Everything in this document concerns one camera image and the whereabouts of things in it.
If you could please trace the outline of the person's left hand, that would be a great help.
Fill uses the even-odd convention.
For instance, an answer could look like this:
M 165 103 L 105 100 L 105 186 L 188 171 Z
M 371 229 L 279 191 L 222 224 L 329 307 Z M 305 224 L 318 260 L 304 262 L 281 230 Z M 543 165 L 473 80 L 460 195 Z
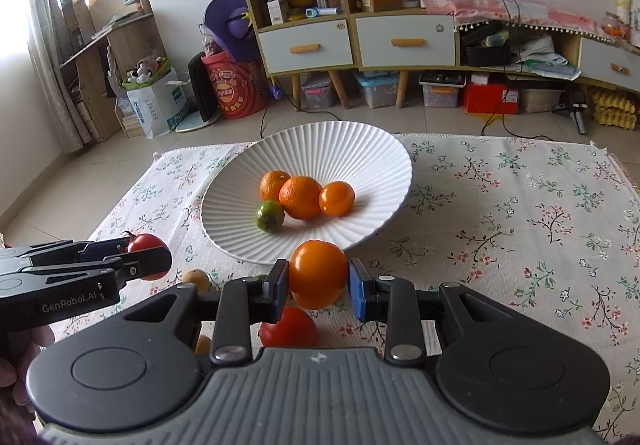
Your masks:
M 49 326 L 1 335 L 1 400 L 27 421 L 34 419 L 34 405 L 26 390 L 26 373 L 37 355 L 54 343 Z

